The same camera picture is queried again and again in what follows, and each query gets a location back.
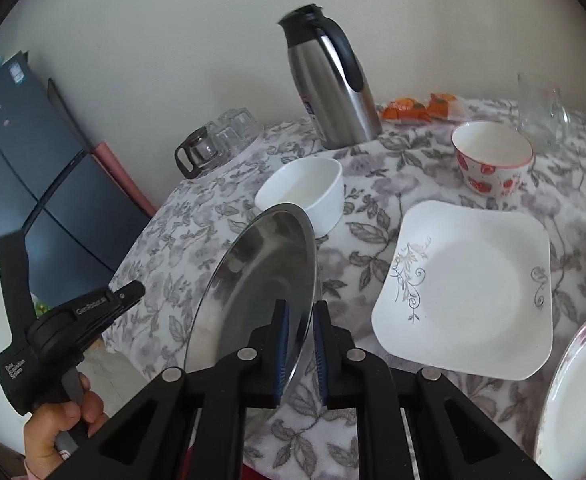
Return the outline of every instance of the white square plate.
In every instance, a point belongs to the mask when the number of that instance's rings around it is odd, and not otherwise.
[[[518,212],[422,202],[402,222],[372,313],[389,353],[522,380],[553,341],[548,235]]]

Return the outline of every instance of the metal screw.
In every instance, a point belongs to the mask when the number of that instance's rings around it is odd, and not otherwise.
[[[351,348],[348,352],[346,352],[346,357],[355,362],[364,361],[366,356],[367,353],[361,348]]]
[[[237,351],[237,357],[242,361],[252,361],[257,357],[257,350],[255,348],[242,348]]]
[[[167,383],[174,383],[180,377],[182,377],[182,370],[180,370],[179,368],[176,368],[176,367],[166,368],[166,370],[164,370],[162,372],[162,378]]]
[[[435,368],[422,368],[422,377],[428,381],[437,381],[440,377],[442,377],[442,374]]]

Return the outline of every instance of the blue refrigerator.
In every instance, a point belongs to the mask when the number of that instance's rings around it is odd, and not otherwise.
[[[0,236],[26,231],[31,291],[55,306],[110,282],[149,218],[87,153],[21,52],[0,68]]]

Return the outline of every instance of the orange snack package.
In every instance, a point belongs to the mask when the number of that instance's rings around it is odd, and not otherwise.
[[[430,123],[431,117],[425,106],[411,97],[402,97],[391,101],[384,110],[382,118],[385,121],[400,124]]]
[[[443,121],[468,121],[471,118],[464,99],[453,94],[431,94],[426,111],[430,117]]]

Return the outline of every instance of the white bowl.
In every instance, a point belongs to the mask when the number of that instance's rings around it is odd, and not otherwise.
[[[309,156],[279,168],[258,191],[255,206],[266,211],[284,203],[304,210],[315,238],[328,234],[344,212],[342,164],[332,158]]]
[[[518,189],[533,160],[526,137],[500,123],[461,124],[453,130],[451,143],[465,184],[496,198]]]

